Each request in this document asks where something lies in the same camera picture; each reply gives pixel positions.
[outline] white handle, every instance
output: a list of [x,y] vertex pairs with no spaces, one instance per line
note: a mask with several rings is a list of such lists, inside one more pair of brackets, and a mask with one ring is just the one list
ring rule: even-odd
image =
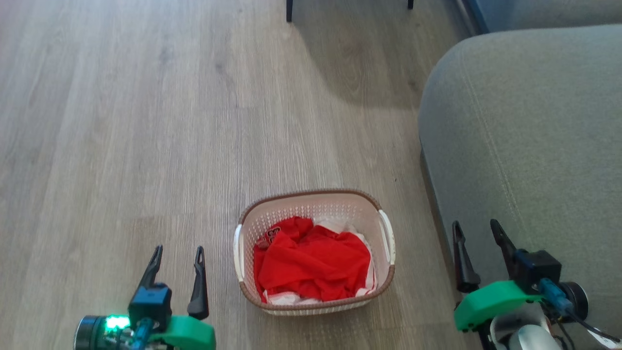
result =
[[380,213],[380,218],[383,221],[383,225],[380,226],[380,228],[383,231],[384,252],[387,256],[387,261],[391,265],[395,265],[395,238],[393,238],[393,227],[391,227],[389,217],[382,209],[380,209],[378,213]]
[[242,224],[239,224],[235,229],[233,240],[233,263],[235,264],[235,274],[240,282],[244,281],[244,262],[240,260],[240,257],[244,258],[244,237],[240,240],[241,231]]

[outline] gray upholstery fabric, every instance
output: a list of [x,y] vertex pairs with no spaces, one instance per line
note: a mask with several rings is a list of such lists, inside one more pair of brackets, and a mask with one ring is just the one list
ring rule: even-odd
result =
[[419,111],[445,233],[460,221],[484,284],[507,279],[495,218],[517,247],[560,260],[589,295],[588,320],[618,336],[621,57],[622,26],[473,37],[434,68]]
[[471,0],[491,32],[622,23],[621,0]]

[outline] beige basket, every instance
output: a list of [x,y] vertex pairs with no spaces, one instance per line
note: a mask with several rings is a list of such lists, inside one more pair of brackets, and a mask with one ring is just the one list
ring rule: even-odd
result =
[[[345,219],[365,236],[371,247],[378,287],[368,295],[312,305],[284,306],[263,303],[253,276],[253,247],[275,223],[292,216],[315,220]],[[233,244],[235,272],[244,296],[265,312],[278,316],[305,316],[357,308],[382,294],[391,284],[395,241],[389,218],[369,195],[353,190],[325,190],[286,194],[261,200],[242,214]]]

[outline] chair leg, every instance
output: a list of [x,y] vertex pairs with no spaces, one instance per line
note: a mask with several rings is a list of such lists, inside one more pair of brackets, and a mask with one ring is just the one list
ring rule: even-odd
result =
[[292,21],[292,5],[294,4],[294,0],[287,0],[287,14],[285,15],[285,20],[287,22]]

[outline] wooden floor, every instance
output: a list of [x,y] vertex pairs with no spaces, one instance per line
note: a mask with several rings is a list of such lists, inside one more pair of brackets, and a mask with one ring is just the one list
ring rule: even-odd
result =
[[[123,313],[157,244],[173,311],[207,253],[221,349],[467,349],[420,171],[417,110],[466,36],[452,0],[1,0],[0,339],[70,349]],[[396,236],[368,306],[275,318],[233,268],[253,201],[353,187]]]

